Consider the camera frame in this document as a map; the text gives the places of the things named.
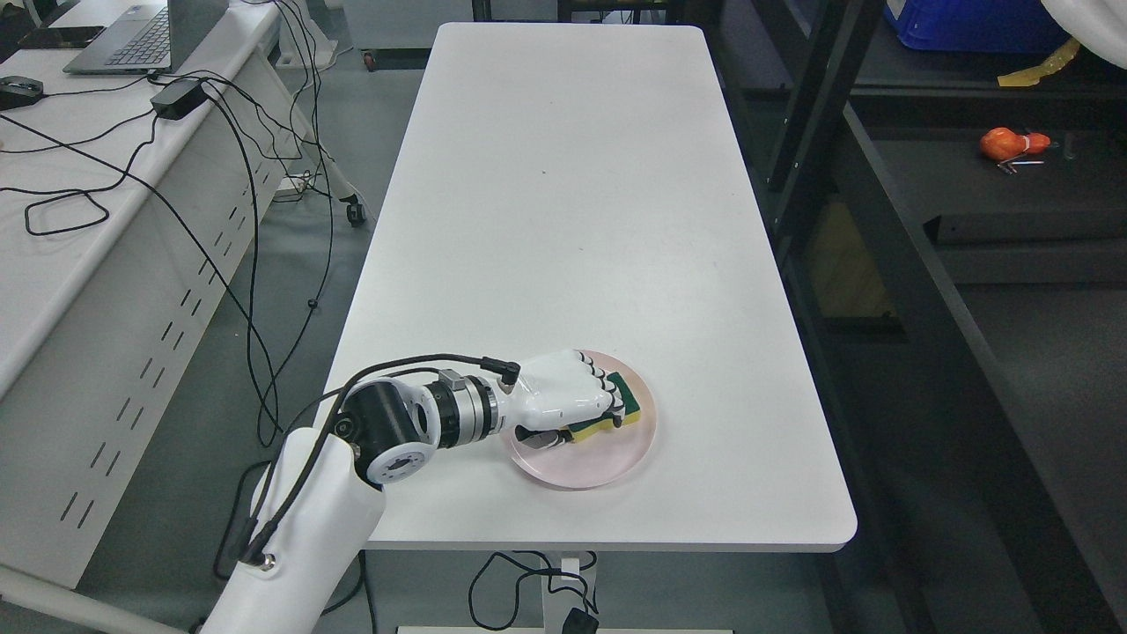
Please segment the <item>white robotic hand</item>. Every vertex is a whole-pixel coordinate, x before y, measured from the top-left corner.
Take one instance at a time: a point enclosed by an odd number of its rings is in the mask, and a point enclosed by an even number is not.
[[[521,443],[533,447],[564,443],[557,430],[606,416],[621,426],[625,414],[619,387],[576,350],[523,361],[516,385],[507,394],[499,392],[497,402],[500,429],[513,429]]]

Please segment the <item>black connector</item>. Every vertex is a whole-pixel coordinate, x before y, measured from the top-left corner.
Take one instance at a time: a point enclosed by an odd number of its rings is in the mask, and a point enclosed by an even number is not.
[[[276,521],[270,520],[263,525],[263,530],[250,541],[247,545],[246,551],[242,552],[242,556],[239,561],[245,564],[250,564],[252,566],[260,566],[266,562],[266,555],[263,551],[266,550],[266,544],[269,543],[270,537],[274,537],[274,533],[278,529]]]
[[[562,634],[595,634],[598,629],[598,619],[579,608],[571,608],[567,618],[564,619]]]
[[[203,78],[184,77],[172,81],[149,102],[159,118],[178,120],[207,100]]]
[[[479,367],[482,370],[500,375],[502,385],[516,385],[516,377],[521,375],[520,364],[502,361],[500,359],[491,359],[489,357],[482,357]]]

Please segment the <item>gray floor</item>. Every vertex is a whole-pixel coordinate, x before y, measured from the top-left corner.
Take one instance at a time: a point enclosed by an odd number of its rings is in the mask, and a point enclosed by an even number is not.
[[[326,30],[343,33],[339,14],[320,18]],[[300,74],[286,77],[289,82],[300,79]],[[373,216],[420,79],[421,71],[367,73],[356,52],[343,54],[325,74],[322,136],[371,204]],[[337,213],[328,288],[281,381],[282,410],[289,417],[321,392],[375,225],[372,217],[365,226],[352,229]],[[275,203],[263,221],[261,239],[256,322],[277,360],[301,325],[307,298],[325,265],[325,203],[316,198]],[[247,268],[245,261],[236,277],[243,292]],[[255,440],[257,403],[243,346],[245,324],[224,301],[82,578],[80,592],[179,628],[189,627],[214,604],[222,586],[211,575],[211,561],[239,473],[265,457]],[[381,633],[398,625],[470,625],[467,589],[486,556],[372,553]],[[349,571],[344,583],[355,574]],[[813,563],[800,555],[606,553],[598,575],[604,627],[831,631]],[[487,579],[479,592],[483,618],[507,618],[512,577]],[[517,625],[539,625],[535,584],[526,584],[522,597]],[[323,617],[316,632],[367,632],[365,610],[363,598],[357,598]],[[0,602],[0,632],[87,629]]]

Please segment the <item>laptop keyboard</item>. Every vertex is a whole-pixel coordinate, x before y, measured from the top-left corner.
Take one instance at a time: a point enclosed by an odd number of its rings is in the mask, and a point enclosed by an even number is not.
[[[128,44],[118,48],[109,60],[108,65],[156,64],[168,54],[168,8],[161,9],[141,33]]]

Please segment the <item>desk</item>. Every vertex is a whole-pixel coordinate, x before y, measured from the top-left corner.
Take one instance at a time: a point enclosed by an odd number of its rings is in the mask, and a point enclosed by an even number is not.
[[[128,5],[83,2],[56,26],[106,24]],[[232,78],[282,119],[289,93],[256,50],[275,19],[273,7],[236,2],[180,72],[207,69]],[[65,75],[61,69],[73,55],[23,51],[0,74],[39,79],[47,93],[132,81]],[[158,90],[142,81],[115,92],[59,95],[5,114],[73,141],[144,111]],[[268,132],[252,123],[254,108],[239,98],[230,102],[268,148]],[[136,120],[83,149],[124,166],[149,128],[150,119]],[[292,151],[286,134],[273,132],[278,148],[287,143]],[[8,123],[0,123],[0,137],[9,150],[45,144]],[[248,146],[265,211],[284,167]],[[205,104],[181,120],[158,122],[156,142],[141,151],[133,171],[172,202],[230,278],[255,216],[225,119]],[[116,179],[66,150],[0,154],[0,175],[5,185],[33,189]],[[110,212],[106,222],[59,235],[25,232],[21,208],[32,199],[0,194],[0,564],[73,588],[223,288],[168,208],[132,180],[98,195]],[[36,223],[42,229],[91,215],[73,198]]]
[[[443,26],[327,385],[411,355],[562,348],[646,381],[645,461],[559,491],[500,441],[440,452],[388,488],[370,547],[832,552],[853,536],[695,28]]]

